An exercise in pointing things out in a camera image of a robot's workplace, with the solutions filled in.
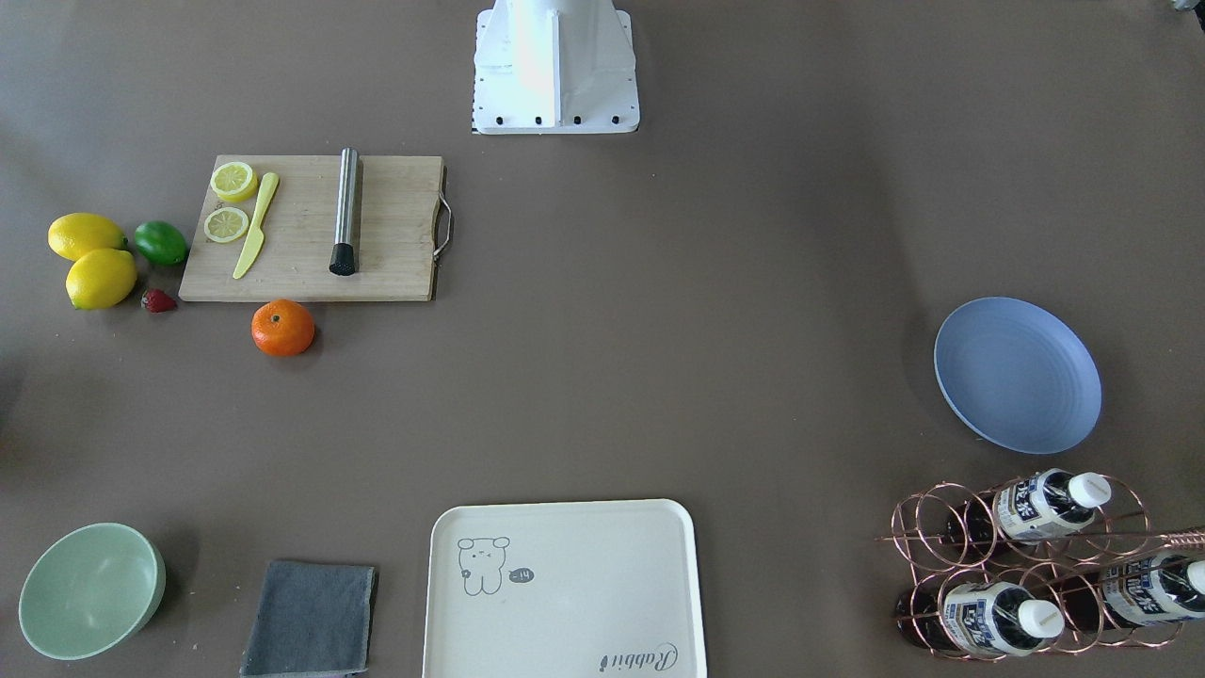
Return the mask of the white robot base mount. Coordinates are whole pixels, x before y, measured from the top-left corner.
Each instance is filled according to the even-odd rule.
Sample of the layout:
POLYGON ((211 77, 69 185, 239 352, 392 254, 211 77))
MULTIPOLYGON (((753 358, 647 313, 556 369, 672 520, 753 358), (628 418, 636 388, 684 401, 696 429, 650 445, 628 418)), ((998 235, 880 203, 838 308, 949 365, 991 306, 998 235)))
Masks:
POLYGON ((611 1, 495 1, 474 34, 478 135, 635 132, 630 14, 611 1))

